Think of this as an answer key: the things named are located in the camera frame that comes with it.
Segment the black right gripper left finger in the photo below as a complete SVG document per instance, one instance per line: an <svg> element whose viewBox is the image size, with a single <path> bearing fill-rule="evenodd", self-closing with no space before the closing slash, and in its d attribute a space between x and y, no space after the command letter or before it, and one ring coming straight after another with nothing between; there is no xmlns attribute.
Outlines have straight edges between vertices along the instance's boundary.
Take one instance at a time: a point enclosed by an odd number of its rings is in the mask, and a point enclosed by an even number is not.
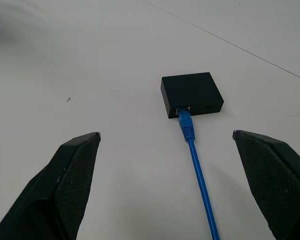
<svg viewBox="0 0 300 240"><path fill-rule="evenodd" d="M0 222L0 240L75 240L87 207L101 135L62 144Z"/></svg>

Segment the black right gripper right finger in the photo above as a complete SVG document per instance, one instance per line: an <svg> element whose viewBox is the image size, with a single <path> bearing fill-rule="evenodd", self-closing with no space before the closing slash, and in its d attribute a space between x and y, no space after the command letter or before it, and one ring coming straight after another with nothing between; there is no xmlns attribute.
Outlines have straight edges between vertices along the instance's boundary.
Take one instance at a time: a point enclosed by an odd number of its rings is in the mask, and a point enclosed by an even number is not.
<svg viewBox="0 0 300 240"><path fill-rule="evenodd" d="M300 240L300 156L284 141L235 130L250 191L277 240Z"/></svg>

